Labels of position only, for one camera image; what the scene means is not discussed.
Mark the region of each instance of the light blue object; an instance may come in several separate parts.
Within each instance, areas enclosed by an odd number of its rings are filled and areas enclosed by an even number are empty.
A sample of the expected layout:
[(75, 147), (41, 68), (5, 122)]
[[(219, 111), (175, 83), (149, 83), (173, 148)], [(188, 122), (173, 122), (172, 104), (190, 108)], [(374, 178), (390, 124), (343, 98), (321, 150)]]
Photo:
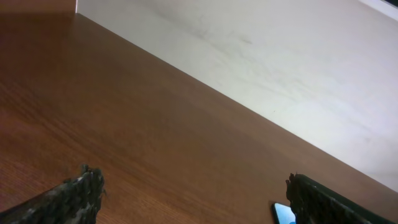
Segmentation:
[(296, 216), (290, 207), (275, 203), (275, 211), (279, 224), (296, 224)]

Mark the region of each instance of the brown wooden surface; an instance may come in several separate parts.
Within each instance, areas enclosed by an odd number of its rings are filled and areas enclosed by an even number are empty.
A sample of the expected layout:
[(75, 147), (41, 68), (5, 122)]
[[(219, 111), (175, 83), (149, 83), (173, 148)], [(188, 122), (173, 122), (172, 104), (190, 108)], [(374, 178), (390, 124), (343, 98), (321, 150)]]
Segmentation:
[(76, 0), (0, 0), (0, 13), (74, 13)]
[(398, 221), (397, 193), (81, 15), (0, 32), (0, 210), (88, 163), (98, 223), (272, 223), (291, 172)]

